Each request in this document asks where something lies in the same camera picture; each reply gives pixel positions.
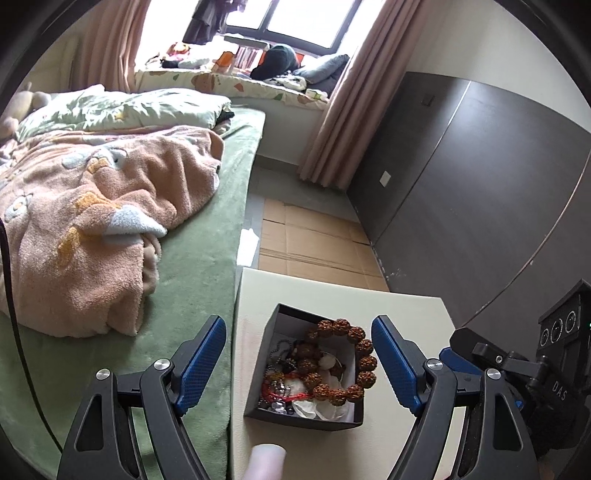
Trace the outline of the person's left hand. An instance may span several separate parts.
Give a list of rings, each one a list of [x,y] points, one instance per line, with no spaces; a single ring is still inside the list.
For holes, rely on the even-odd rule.
[[[281,480],[287,451],[276,444],[259,444],[250,452],[242,480]]]

